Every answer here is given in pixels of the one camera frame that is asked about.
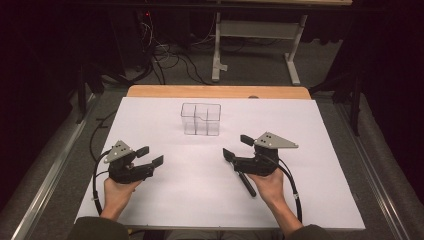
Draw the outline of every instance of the transparent cube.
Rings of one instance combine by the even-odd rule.
[[[186,135],[218,136],[221,105],[208,103],[184,103],[181,119]]]

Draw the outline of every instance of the hand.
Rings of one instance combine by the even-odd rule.
[[[283,192],[284,173],[281,170],[276,169],[272,174],[265,177],[254,174],[248,174],[248,176],[255,182],[259,194],[267,205],[285,203]]]
[[[259,194],[268,205],[283,234],[289,236],[296,230],[303,227],[288,207],[284,198],[283,183],[284,173],[276,169],[272,174],[262,177],[248,174],[258,187]]]
[[[141,182],[142,181],[120,184],[116,183],[111,178],[107,178],[104,182],[105,207],[100,217],[108,218],[113,221],[118,220],[119,215],[121,215],[130,201],[135,188],[140,185]]]

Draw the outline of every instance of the white metal frame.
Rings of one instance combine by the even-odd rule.
[[[215,51],[212,65],[212,81],[219,82],[221,70],[227,71],[228,66],[221,63],[221,36],[256,37],[293,40],[290,53],[285,53],[285,62],[293,85],[300,85],[299,76],[293,59],[305,28],[307,15],[302,15],[299,23],[274,23],[252,21],[221,20],[221,13],[216,13]]]

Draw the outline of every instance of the white table surface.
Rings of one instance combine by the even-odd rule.
[[[219,136],[184,135],[183,103],[220,104]],[[278,228],[259,194],[249,195],[222,154],[226,148],[237,156],[253,157],[253,147],[241,143],[240,135],[258,138],[266,131],[299,145],[280,149],[279,156],[294,176],[305,225],[365,228],[316,102],[289,99],[123,98],[104,151],[122,140],[133,149],[150,147],[149,154],[134,160],[135,165],[161,155],[164,164],[133,193],[119,222],[161,229]],[[98,172],[107,168],[100,163]],[[102,206],[107,175],[97,178]],[[285,194],[296,213],[287,179]],[[91,199],[90,183],[77,218],[98,216]]]

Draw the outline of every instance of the electrical cord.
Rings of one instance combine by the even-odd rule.
[[[99,163],[102,160],[102,158],[104,156],[106,156],[107,154],[109,154],[109,152],[110,152],[110,150],[107,150],[106,152],[102,153],[97,158],[97,161],[96,161],[96,164],[94,165],[94,170],[93,170],[93,179],[92,179],[92,181],[93,181],[92,182],[92,186],[93,186],[93,201],[94,201],[94,204],[96,205],[96,209],[97,209],[97,212],[99,213],[99,216],[100,216],[100,214],[102,214],[103,209],[102,209],[102,205],[100,204],[99,194],[98,194],[97,188],[96,188],[96,178],[98,176],[97,175],[97,168],[99,167]]]
[[[104,173],[107,173],[107,172],[109,172],[109,171],[103,171],[103,172],[101,172],[101,173],[98,173],[98,174],[96,175],[96,177],[98,177],[98,176],[100,176],[100,175],[102,175],[102,174],[104,174]]]
[[[160,77],[158,75],[158,73],[156,72],[156,70],[153,68],[153,73],[155,74],[156,78],[158,79],[159,85],[162,85],[162,82],[160,81]]]
[[[93,151],[93,140],[94,140],[94,136],[96,135],[97,131],[100,128],[107,128],[107,126],[104,126],[103,123],[110,118],[111,116],[113,116],[118,110],[115,110],[111,113],[109,113],[109,115],[107,115],[105,118],[97,118],[97,121],[100,121],[100,123],[97,125],[96,129],[94,129],[93,133],[91,134],[90,137],[90,143],[89,143],[89,150],[90,150],[90,155],[93,158],[93,161],[96,162],[96,157],[94,156],[94,151]]]
[[[193,81],[195,81],[195,82],[197,82],[197,83],[202,83],[202,84],[205,84],[205,85],[212,85],[212,84],[207,84],[207,83],[205,83],[205,82],[203,82],[203,79],[201,79],[200,81],[199,80],[197,80],[196,78],[194,78],[191,74],[190,74],[190,72],[189,72],[189,67],[188,67],[188,63],[187,63],[187,61],[185,60],[185,59],[183,59],[183,58],[180,58],[179,56],[177,56],[178,57],[178,59],[179,60],[181,60],[185,65],[186,65],[186,72],[187,72],[187,74],[188,74],[188,76],[190,77],[190,79],[191,80],[193,80]]]
[[[212,24],[211,24],[211,27],[210,27],[209,32],[208,32],[208,34],[206,35],[206,37],[205,37],[205,38],[203,38],[203,39],[202,39],[201,41],[199,41],[199,42],[192,43],[192,44],[191,44],[191,46],[195,46],[195,45],[198,45],[198,44],[202,44],[202,43],[205,43],[205,42],[209,42],[209,41],[211,41],[212,39],[215,39],[215,37],[209,37],[209,36],[211,35],[211,33],[212,33],[213,27],[215,26],[215,21],[216,21],[216,14],[214,14],[214,15],[213,15]]]
[[[146,68],[145,68],[145,70],[142,74],[138,75],[137,77],[135,77],[135,78],[133,78],[129,81],[132,82],[132,83],[135,83],[135,82],[147,77],[152,72],[152,69],[153,69],[153,66],[151,64],[147,64]]]
[[[149,25],[145,24],[145,23],[141,23],[144,26],[144,36],[142,37],[141,41],[143,42],[144,38],[146,37],[146,33],[147,33],[147,29],[149,29],[150,31],[150,37],[149,37],[149,44],[147,44],[147,48],[150,47],[150,45],[152,44],[152,40],[153,40],[153,28],[150,28]]]
[[[211,42],[211,41],[214,40],[214,39],[215,39],[215,37],[211,37],[207,41],[204,41],[202,43],[198,43],[196,45],[192,45],[192,47],[195,48],[195,49],[199,49],[199,50],[213,49],[213,48],[215,48],[215,42]]]
[[[157,73],[156,73],[156,71],[155,71],[155,74],[156,74],[156,76],[157,76],[157,77],[158,77],[158,79],[159,79],[159,83],[160,83],[160,84],[163,84],[163,85],[166,85],[165,75],[163,74],[162,66],[160,65],[160,63],[159,63],[159,61],[158,61],[158,59],[157,59],[157,57],[156,57],[155,55],[153,55],[153,58],[156,60],[156,61],[155,61],[155,62],[156,62],[156,65],[158,65],[159,70],[160,70],[160,74],[162,75],[162,80],[163,80],[163,82],[161,83],[161,82],[160,82],[160,78],[159,78],[159,76],[157,75]]]
[[[289,179],[290,185],[292,187],[292,190],[293,190],[294,200],[296,202],[297,219],[299,219],[299,221],[302,222],[302,204],[300,203],[299,193],[297,191],[293,175],[291,174],[287,165],[283,162],[283,160],[279,159],[279,161],[282,162],[284,164],[284,166],[287,168],[287,170],[286,170],[280,164],[275,163],[270,157],[265,156],[263,154],[259,154],[259,153],[257,155],[260,156],[260,157],[263,157],[264,159],[268,160],[269,162],[275,164],[287,176],[287,178]]]
[[[171,49],[171,47],[170,47],[168,44],[164,45],[164,44],[162,44],[162,43],[158,42],[156,39],[155,39],[155,41],[156,41],[156,43],[158,44],[158,45],[156,45],[156,48],[157,48],[157,47],[162,48],[162,49],[163,49],[163,52],[162,52],[162,53],[156,53],[156,51],[158,51],[158,50],[156,50],[156,51],[153,53],[153,55],[154,55],[154,56],[161,56],[161,55],[166,54],[166,56],[161,57],[160,59],[158,59],[158,60],[157,60],[157,62],[166,62],[166,61],[168,61],[168,59],[169,59],[169,57],[170,57],[170,53],[169,53],[168,51]]]
[[[167,54],[167,56],[166,57],[163,57],[163,58],[161,58],[161,59],[159,59],[159,62],[162,62],[162,63],[164,63],[164,62],[167,62],[167,61],[169,61],[169,59],[171,59],[171,58],[176,58],[177,60],[175,61],[175,63],[173,63],[172,65],[170,65],[170,66],[162,66],[162,69],[171,69],[171,68],[173,68],[173,67],[175,67],[175,66],[177,66],[177,64],[179,63],[179,61],[180,61],[180,57],[176,54],[176,53],[173,53],[173,52],[170,52],[169,50],[166,52],[166,54]]]
[[[196,67],[196,65],[193,63],[193,61],[191,60],[191,58],[190,58],[187,54],[185,54],[185,53],[180,53],[180,54],[181,54],[181,55],[183,55],[184,57],[186,57],[186,58],[188,59],[188,61],[191,63],[191,65],[193,65],[194,73],[196,74],[196,76],[197,76],[197,77],[199,78],[199,80],[200,80],[200,82],[199,82],[199,81],[197,81],[197,80],[195,80],[196,82],[203,83],[204,85],[213,85],[212,83],[207,83],[207,82],[205,82],[205,81],[203,80],[203,78],[199,75],[199,72],[197,71],[197,67]],[[188,65],[187,65],[187,73],[189,74],[190,78],[194,80],[194,78],[192,78],[192,77],[191,77],[191,75],[190,75],[190,73],[188,72]]]
[[[222,38],[222,40],[223,40],[222,41],[222,44],[221,44],[222,47],[228,46],[228,45],[234,45],[234,43],[241,43],[241,46],[239,46],[237,49],[234,49],[234,50],[227,50],[225,48],[222,48],[221,51],[235,53],[235,52],[241,51],[245,47],[250,47],[250,46],[262,46],[262,47],[266,47],[266,46],[271,46],[271,45],[274,45],[274,44],[282,41],[282,39],[273,39],[269,43],[259,43],[259,42],[249,41],[249,39],[256,39],[256,38],[248,38],[248,39],[246,39],[246,38],[239,38],[239,37],[225,37],[225,38]]]

